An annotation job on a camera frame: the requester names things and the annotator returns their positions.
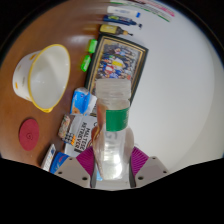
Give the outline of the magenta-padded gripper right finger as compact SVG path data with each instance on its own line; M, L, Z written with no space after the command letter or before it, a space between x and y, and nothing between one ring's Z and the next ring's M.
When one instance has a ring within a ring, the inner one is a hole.
M129 161L129 183L131 188L140 188L169 174L168 169L156 157L149 157L135 147Z

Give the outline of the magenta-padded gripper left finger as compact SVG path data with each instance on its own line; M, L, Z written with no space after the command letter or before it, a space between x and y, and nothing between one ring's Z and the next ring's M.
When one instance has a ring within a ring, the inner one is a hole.
M84 188L95 188L97 169L91 147L77 157L57 153L53 160L53 173Z

